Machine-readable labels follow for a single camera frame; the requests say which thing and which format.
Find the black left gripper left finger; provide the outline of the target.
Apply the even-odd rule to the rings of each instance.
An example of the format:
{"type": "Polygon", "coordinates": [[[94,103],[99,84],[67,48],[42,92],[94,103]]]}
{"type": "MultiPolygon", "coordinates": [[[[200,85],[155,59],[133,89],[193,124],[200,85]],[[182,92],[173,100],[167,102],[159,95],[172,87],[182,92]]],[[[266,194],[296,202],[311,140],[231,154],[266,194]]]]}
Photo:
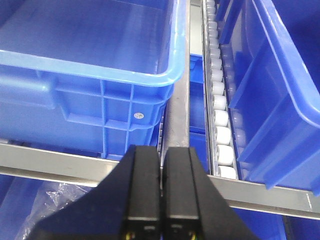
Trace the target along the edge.
{"type": "Polygon", "coordinates": [[[160,160],[154,146],[136,145],[122,240],[159,240],[161,235],[160,160]]]}

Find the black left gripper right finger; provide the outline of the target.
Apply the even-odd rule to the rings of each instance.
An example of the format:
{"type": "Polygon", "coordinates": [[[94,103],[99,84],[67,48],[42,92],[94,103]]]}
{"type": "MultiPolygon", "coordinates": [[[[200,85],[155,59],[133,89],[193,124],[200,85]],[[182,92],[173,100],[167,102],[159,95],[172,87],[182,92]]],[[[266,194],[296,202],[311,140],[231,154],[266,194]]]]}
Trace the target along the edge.
{"type": "Polygon", "coordinates": [[[203,240],[199,200],[196,192],[190,149],[170,147],[162,172],[163,238],[203,240]]]}

